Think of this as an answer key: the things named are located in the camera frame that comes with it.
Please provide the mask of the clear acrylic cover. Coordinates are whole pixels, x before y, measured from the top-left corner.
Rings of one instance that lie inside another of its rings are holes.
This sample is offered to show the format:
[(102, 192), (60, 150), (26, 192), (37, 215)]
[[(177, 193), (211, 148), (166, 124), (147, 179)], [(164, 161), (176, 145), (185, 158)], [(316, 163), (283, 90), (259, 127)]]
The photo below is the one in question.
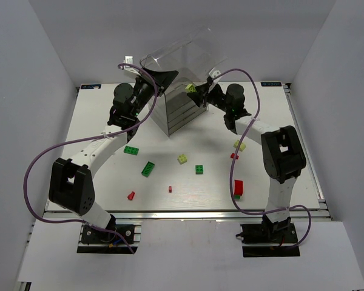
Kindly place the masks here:
[(143, 57), (140, 66), (154, 71), (177, 70), (174, 81), (187, 78), (194, 85), (201, 85), (226, 58), (218, 39), (203, 27)]

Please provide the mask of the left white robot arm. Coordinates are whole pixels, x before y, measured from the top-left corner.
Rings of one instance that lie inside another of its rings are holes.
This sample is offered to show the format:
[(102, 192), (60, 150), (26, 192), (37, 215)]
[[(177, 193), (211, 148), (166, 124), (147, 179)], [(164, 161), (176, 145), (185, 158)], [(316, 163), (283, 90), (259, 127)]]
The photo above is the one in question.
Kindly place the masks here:
[(115, 218), (95, 201), (93, 178), (102, 165), (136, 134), (139, 113), (150, 100), (164, 93), (178, 76), (176, 70), (144, 69), (135, 85), (121, 83), (113, 91), (109, 120), (100, 138), (68, 159), (52, 165), (49, 200), (75, 214), (91, 226), (114, 230)]

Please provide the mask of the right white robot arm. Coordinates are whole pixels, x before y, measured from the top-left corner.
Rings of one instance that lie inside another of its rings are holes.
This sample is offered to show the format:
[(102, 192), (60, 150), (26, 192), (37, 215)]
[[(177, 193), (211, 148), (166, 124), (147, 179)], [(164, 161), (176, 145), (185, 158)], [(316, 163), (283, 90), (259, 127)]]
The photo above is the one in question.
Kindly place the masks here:
[(274, 230), (290, 223), (289, 208), (297, 178), (306, 167), (306, 157), (294, 126), (274, 127), (253, 117), (245, 107), (244, 88), (230, 84), (224, 93), (217, 84), (189, 84), (185, 91), (198, 107), (208, 104), (224, 112), (224, 123), (236, 135), (261, 146), (263, 165), (270, 177), (269, 197), (263, 221)]

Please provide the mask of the yellow lego brick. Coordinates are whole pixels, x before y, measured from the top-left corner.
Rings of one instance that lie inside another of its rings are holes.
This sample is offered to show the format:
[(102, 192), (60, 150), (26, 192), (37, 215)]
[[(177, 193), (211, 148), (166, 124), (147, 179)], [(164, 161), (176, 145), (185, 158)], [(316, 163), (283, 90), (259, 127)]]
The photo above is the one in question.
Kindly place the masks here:
[(185, 87), (185, 91), (186, 91), (186, 93), (195, 93), (195, 92), (197, 92), (196, 87), (195, 87), (195, 85), (193, 83), (188, 84)]
[(234, 142), (234, 148), (242, 152), (246, 148), (246, 145), (238, 139)]
[(187, 162), (187, 156), (185, 154), (179, 155), (178, 158), (177, 158), (177, 161), (180, 164), (184, 164), (184, 163)]

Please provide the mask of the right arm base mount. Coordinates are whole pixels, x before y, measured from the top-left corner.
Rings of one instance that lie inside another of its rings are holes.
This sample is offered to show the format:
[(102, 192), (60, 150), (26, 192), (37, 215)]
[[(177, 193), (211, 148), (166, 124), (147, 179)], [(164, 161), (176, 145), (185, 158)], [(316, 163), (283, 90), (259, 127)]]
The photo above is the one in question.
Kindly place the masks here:
[(264, 216), (261, 223), (241, 224), (235, 237), (242, 243), (244, 258), (299, 257), (295, 225), (291, 218), (272, 223)]

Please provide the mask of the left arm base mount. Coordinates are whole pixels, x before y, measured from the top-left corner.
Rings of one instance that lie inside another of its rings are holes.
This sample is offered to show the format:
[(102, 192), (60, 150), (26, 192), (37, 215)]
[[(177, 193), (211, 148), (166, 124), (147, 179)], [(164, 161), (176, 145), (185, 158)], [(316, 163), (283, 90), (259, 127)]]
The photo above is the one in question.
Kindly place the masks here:
[(82, 224), (76, 252), (102, 255), (134, 254), (141, 238), (141, 223), (131, 219), (117, 219), (114, 231), (118, 235)]

